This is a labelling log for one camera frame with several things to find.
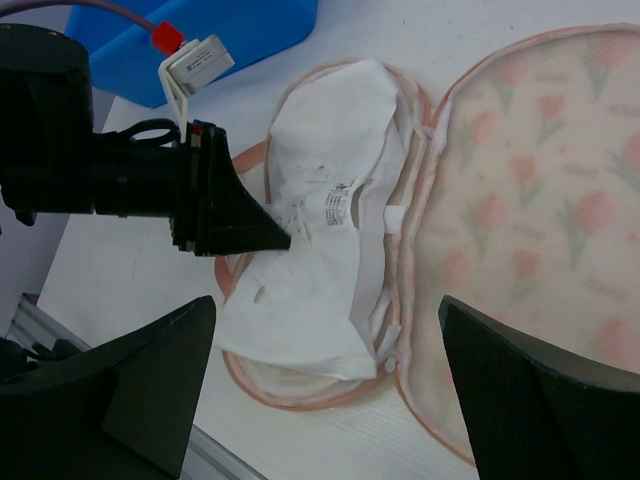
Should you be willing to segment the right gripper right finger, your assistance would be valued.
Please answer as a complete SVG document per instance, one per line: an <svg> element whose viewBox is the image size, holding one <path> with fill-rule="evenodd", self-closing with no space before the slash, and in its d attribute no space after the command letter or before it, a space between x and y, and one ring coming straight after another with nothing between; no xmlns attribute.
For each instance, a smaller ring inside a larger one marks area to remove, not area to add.
<svg viewBox="0 0 640 480"><path fill-rule="evenodd" d="M446 295L447 361L482 479L636 479L639 376Z"/></svg>

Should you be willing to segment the floral mesh laundry bag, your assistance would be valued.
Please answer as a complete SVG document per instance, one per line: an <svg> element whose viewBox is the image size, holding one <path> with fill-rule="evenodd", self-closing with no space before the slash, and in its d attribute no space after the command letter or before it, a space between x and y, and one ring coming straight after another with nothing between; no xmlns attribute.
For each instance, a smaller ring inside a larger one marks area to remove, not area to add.
<svg viewBox="0 0 640 480"><path fill-rule="evenodd" d="M562 349L639 368L639 29L497 51L424 122L387 241L380 374L471 462L437 310L454 296Z"/></svg>

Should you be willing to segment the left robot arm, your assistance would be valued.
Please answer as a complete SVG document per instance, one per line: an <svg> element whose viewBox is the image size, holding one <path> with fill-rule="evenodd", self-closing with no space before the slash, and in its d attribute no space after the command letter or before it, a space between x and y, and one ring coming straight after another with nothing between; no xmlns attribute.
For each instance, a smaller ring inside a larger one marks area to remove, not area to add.
<svg viewBox="0 0 640 480"><path fill-rule="evenodd" d="M96 133L86 49L32 25L1 28L1 196L28 226L40 213L165 218L197 256L291 243L242 185L222 128L158 118Z"/></svg>

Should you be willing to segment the white bra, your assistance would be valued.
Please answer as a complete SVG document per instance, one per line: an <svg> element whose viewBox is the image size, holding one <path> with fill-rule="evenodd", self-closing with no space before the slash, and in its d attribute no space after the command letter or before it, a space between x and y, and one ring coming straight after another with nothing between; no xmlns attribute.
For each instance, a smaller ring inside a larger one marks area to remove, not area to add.
<svg viewBox="0 0 640 480"><path fill-rule="evenodd" d="M289 249L256 253L218 318L228 353L339 380L377 372L369 318L383 289L384 212L413 132L408 103L375 60L292 90L269 130L268 210Z"/></svg>

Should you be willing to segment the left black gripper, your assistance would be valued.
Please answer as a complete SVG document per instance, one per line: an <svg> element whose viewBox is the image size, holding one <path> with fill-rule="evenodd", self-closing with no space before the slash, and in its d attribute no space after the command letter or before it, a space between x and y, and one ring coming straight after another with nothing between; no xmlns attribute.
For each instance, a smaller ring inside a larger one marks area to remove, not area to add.
<svg viewBox="0 0 640 480"><path fill-rule="evenodd" d="M89 169L94 211L169 220L173 245L197 256L287 250L291 236L248 192L226 131L212 123L141 121L95 134Z"/></svg>

